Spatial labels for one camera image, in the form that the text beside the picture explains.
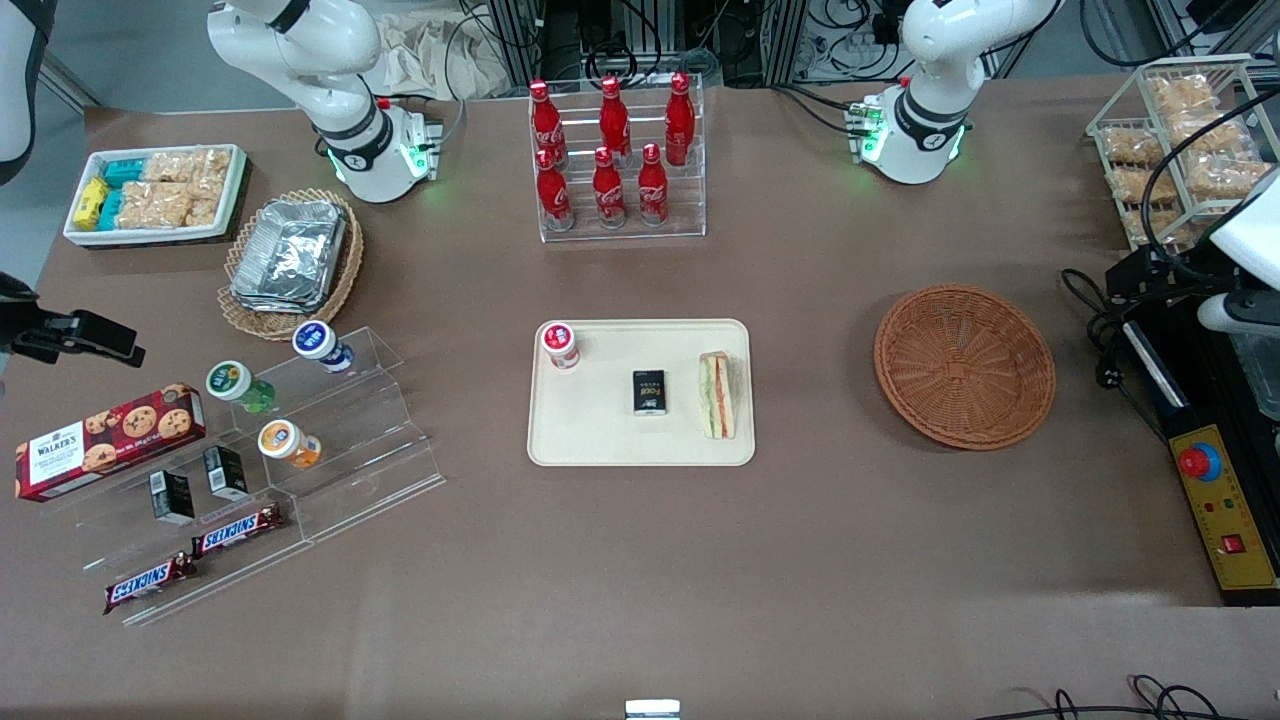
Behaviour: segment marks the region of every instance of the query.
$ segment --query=white tray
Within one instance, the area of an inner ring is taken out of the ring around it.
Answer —
[[[230,165],[227,168],[227,182],[223,183],[223,196],[218,200],[218,214],[214,215],[214,224],[170,229],[82,231],[72,222],[76,215],[76,206],[79,204],[79,197],[83,195],[84,188],[88,187],[88,181],[93,176],[101,174],[108,163],[150,158],[155,152],[192,152],[201,147],[227,150],[232,155]],[[81,181],[76,186],[76,195],[72,196],[70,208],[67,210],[67,222],[63,223],[63,234],[67,236],[67,240],[81,247],[165,245],[170,242],[192,242],[225,234],[236,210],[236,199],[239,196],[241,181],[244,178],[244,151],[237,145],[182,145],[177,147],[141,147],[136,150],[102,150],[93,152],[84,163],[84,172],[81,173]]]
[[[751,345],[737,320],[564,320],[582,359],[550,364],[534,336],[529,459],[539,465],[744,465],[755,455]],[[732,361],[733,439],[701,427],[698,356],[723,350]],[[631,373],[666,370],[667,414],[632,413]]]

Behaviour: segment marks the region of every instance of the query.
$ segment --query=yellow control panel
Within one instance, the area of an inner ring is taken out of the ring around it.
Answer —
[[[1217,425],[1169,441],[1204,550],[1224,591],[1280,587]]]

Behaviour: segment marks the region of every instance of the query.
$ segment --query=emergency stop button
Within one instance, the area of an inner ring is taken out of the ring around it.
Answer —
[[[1178,469],[1201,482],[1211,483],[1222,474],[1222,457],[1212,445],[1192,443],[1178,454]]]

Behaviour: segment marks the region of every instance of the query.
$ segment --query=sandwich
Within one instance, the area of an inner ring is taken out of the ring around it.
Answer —
[[[698,392],[703,430],[713,439],[733,439],[733,398],[730,393],[728,355],[705,352],[698,357]]]

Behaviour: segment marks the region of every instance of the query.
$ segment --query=white bottle cap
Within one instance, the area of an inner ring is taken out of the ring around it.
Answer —
[[[320,360],[337,345],[338,333],[324,320],[307,320],[293,331],[293,351],[307,360]]]
[[[218,400],[239,400],[251,384],[253,373],[237,360],[223,360],[205,375],[205,389]]]
[[[302,430],[288,420],[271,420],[257,433],[257,448],[268,457],[283,460],[298,451]]]
[[[547,323],[539,337],[543,350],[554,357],[563,357],[573,352],[573,347],[577,345],[577,337],[573,334],[573,328],[568,327],[568,323]]]

